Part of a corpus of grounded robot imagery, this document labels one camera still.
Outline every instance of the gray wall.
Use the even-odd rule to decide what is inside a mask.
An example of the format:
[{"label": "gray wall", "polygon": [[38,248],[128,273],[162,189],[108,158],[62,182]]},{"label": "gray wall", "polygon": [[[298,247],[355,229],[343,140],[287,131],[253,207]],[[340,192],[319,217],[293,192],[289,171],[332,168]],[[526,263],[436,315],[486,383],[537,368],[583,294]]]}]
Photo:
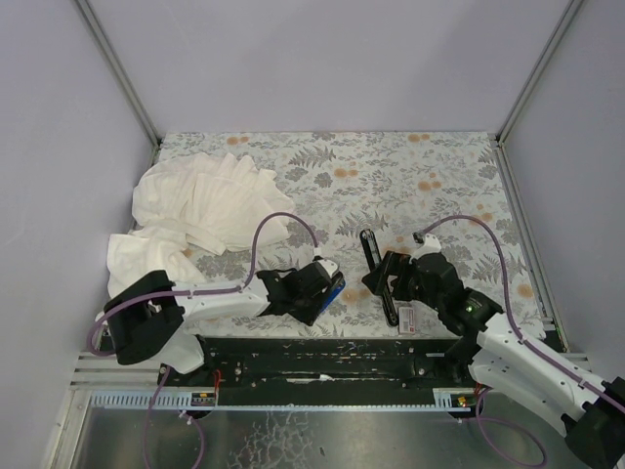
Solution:
[{"label": "gray wall", "polygon": [[150,147],[71,2],[0,2],[0,466],[39,466]]},{"label": "gray wall", "polygon": [[574,346],[625,375],[625,3],[586,2],[508,143]]},{"label": "gray wall", "polygon": [[165,131],[488,130],[568,0],[92,0]]}]

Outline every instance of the white cloth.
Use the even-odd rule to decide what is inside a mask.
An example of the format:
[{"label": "white cloth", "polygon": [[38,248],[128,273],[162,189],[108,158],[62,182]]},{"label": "white cloth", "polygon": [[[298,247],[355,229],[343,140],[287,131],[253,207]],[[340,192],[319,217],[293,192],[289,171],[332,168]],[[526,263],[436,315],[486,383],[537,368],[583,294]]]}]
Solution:
[{"label": "white cloth", "polygon": [[187,259],[185,234],[147,227],[130,234],[112,234],[106,266],[110,272],[108,294],[117,296],[151,271],[165,270],[170,280],[203,283],[202,273]]},{"label": "white cloth", "polygon": [[[183,251],[188,243],[214,254],[252,246],[260,222],[273,212],[292,212],[295,203],[275,186],[276,173],[257,169],[250,156],[239,161],[198,153],[152,166],[133,192],[133,216],[144,227],[113,234],[106,265],[111,297],[153,270],[172,281],[204,282]],[[289,237],[285,217],[269,220],[259,245]]]},{"label": "white cloth", "polygon": [[[184,232],[187,241],[215,254],[249,249],[259,223],[273,212],[292,212],[295,203],[275,186],[276,173],[239,161],[198,153],[154,165],[133,194],[133,216],[142,226]],[[269,220],[259,237],[268,245],[289,237],[289,219]]]}]

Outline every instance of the floral tablecloth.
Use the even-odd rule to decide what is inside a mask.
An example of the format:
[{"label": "floral tablecloth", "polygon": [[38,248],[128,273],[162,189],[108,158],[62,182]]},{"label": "floral tablecloth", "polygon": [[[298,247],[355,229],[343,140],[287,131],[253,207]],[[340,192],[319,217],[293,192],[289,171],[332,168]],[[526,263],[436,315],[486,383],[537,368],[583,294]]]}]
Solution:
[{"label": "floral tablecloth", "polygon": [[[257,167],[277,172],[278,188],[296,202],[296,213],[311,224],[324,257],[338,261],[347,286],[312,327],[289,316],[230,318],[188,325],[205,336],[387,337],[381,301],[360,282],[368,272],[358,234],[372,229],[381,250],[414,248],[411,234],[451,214],[480,217],[504,245],[519,323],[542,335],[541,316],[521,254],[518,234],[485,133],[171,133],[160,160],[199,151],[249,154]],[[289,224],[291,236],[259,251],[261,269],[306,265],[312,257],[306,231]],[[501,268],[494,246],[477,224],[450,222],[436,229],[443,254],[468,286],[503,305]],[[249,252],[213,256],[197,247],[188,257],[208,281],[243,278]],[[451,334],[436,312],[414,303],[416,337]]]}]

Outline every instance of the purple cable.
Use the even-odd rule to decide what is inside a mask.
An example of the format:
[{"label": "purple cable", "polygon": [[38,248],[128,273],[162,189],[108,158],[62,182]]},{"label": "purple cable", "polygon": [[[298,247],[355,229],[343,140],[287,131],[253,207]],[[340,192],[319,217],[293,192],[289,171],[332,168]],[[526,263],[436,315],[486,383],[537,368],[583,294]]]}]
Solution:
[{"label": "purple cable", "polygon": [[120,311],[125,310],[126,308],[130,306],[136,305],[137,303],[143,303],[144,301],[153,300],[156,298],[166,298],[170,296],[191,297],[191,296],[200,296],[200,295],[223,295],[227,293],[236,293],[237,291],[240,291],[243,288],[245,288],[247,285],[250,284],[250,282],[254,278],[254,273],[256,272],[256,251],[258,249],[258,238],[261,234],[261,230],[263,229],[263,226],[269,220],[275,217],[288,217],[300,223],[311,234],[312,244],[314,245],[314,247],[319,247],[319,242],[317,241],[316,236],[314,235],[313,229],[300,217],[298,217],[297,215],[293,215],[292,213],[288,213],[288,212],[271,213],[270,215],[268,215],[261,221],[258,228],[256,229],[256,232],[254,233],[254,238],[252,240],[252,260],[251,260],[251,266],[250,266],[250,273],[248,274],[245,281],[243,281],[242,285],[234,286],[232,288],[221,288],[221,289],[213,289],[213,290],[195,290],[193,292],[191,292],[190,290],[157,291],[155,293],[149,293],[147,295],[137,296],[131,300],[124,301],[123,303],[120,303],[119,305],[107,311],[101,318],[99,318],[98,320],[96,320],[96,322],[94,322],[94,324],[89,329],[89,332],[87,333],[87,350],[97,357],[107,357],[109,355],[113,355],[115,352],[112,350],[109,352],[101,352],[100,350],[98,350],[96,346],[94,345],[94,338],[96,337],[101,327],[107,320],[109,320],[111,317],[113,317]]},{"label": "purple cable", "polygon": [[438,220],[435,223],[432,223],[431,225],[429,225],[427,228],[425,228],[423,230],[423,233],[424,234],[429,233],[434,228],[439,227],[443,223],[449,222],[451,220],[469,220],[469,221],[475,222],[475,223],[479,224],[482,228],[484,228],[488,232],[488,234],[490,235],[490,238],[492,239],[492,242],[495,244],[495,249],[497,249],[497,255],[499,256],[499,262],[501,263],[501,278],[502,278],[502,282],[504,284],[504,302],[506,304],[506,316],[508,317],[508,322],[510,323],[510,327],[514,331],[514,333],[517,336],[517,338],[519,339],[519,341],[525,347],[527,347],[530,351],[532,351],[534,353],[534,355],[537,355],[539,358],[541,358],[542,360],[544,360],[545,362],[547,362],[548,364],[550,364],[551,366],[553,366],[557,370],[559,370],[562,373],[564,373],[570,379],[575,381],[580,387],[587,388],[592,393],[594,393],[598,397],[602,398],[604,401],[610,403],[611,405],[613,405],[614,407],[616,407],[618,410],[620,410],[622,413],[625,414],[625,406],[624,405],[621,405],[620,403],[615,401],[613,398],[608,396],[606,393],[602,392],[600,389],[598,389],[597,387],[595,387],[591,383],[584,382],[584,380],[583,380],[583,378],[581,376],[579,376],[578,374],[574,373],[573,371],[571,371],[567,367],[561,365],[560,363],[556,362],[554,359],[552,359],[551,357],[549,357],[548,355],[543,353],[541,350],[539,350],[537,347],[535,347],[531,343],[525,341],[525,339],[523,337],[523,334],[522,334],[522,331],[519,328],[519,326],[517,325],[517,322],[515,321],[515,317],[512,314],[512,305],[510,303],[510,287],[508,285],[508,269],[506,268],[506,259],[504,257],[503,251],[501,250],[501,244],[499,243],[499,240],[497,239],[497,236],[495,235],[495,233],[492,231],[492,229],[485,222],[483,222],[479,218],[472,217],[472,216],[469,216],[469,215],[451,215],[449,217],[445,217],[445,218],[443,218],[441,220]]},{"label": "purple cable", "polygon": [[[529,432],[529,430],[527,430],[525,427],[519,425],[518,423],[509,422],[508,420],[503,420],[503,419],[494,418],[494,417],[482,417],[481,416],[481,412],[479,411],[479,408],[481,407],[483,399],[486,397],[486,394],[488,394],[489,391],[490,391],[490,389],[485,389],[484,391],[482,391],[479,394],[478,403],[476,404],[476,422],[478,423],[479,430],[481,431],[481,434],[484,436],[484,439],[486,440],[488,445],[491,448],[493,448],[497,454],[499,454],[501,457],[506,459],[508,462],[512,462],[513,464],[517,464],[517,465],[522,466],[522,467],[535,467],[535,468],[540,468],[540,467],[547,466],[547,462],[548,462],[547,450],[545,449],[543,444],[540,443],[540,441]],[[490,437],[488,436],[488,434],[486,433],[486,430],[483,427],[483,423],[484,422],[497,423],[499,425],[503,425],[503,426],[508,427],[508,428],[513,428],[513,429],[515,429],[515,430],[525,434],[528,438],[530,438],[538,446],[538,449],[540,449],[540,452],[542,452],[542,454],[543,454],[543,460],[538,462],[538,463],[535,463],[535,464],[530,464],[530,463],[527,463],[527,462],[518,461],[518,460],[514,459],[512,456],[509,456],[504,451],[499,449],[497,447],[497,445],[495,445],[493,443],[492,440],[490,440]]]},{"label": "purple cable", "polygon": [[[170,366],[167,366],[167,368],[165,369],[165,374],[163,374],[163,377],[160,380],[160,384],[156,388],[156,391],[154,391],[154,394],[150,398],[149,404],[147,405],[147,415],[146,415],[146,423],[144,424],[144,438],[143,438],[144,465],[146,466],[146,469],[150,469],[151,467],[149,465],[149,459],[147,458],[147,425],[149,425],[149,415],[152,412],[152,408],[154,407],[154,404],[156,404],[156,398],[158,397],[158,393],[160,393],[161,390],[163,389],[163,386],[165,386],[165,382],[167,381],[167,378],[169,377],[169,373],[171,372],[171,370],[172,368]],[[193,463],[193,466],[191,467],[191,469],[197,469],[199,467],[199,463],[202,461],[202,457],[204,457],[204,450],[206,447],[206,442],[204,441],[204,432],[202,432],[202,428],[199,426],[199,423],[197,423],[197,421],[194,418],[189,417],[189,416],[187,417],[188,417],[188,421],[193,424],[193,426],[197,429],[197,433],[199,434],[199,454],[197,455],[197,459],[195,459],[195,462]]]}]

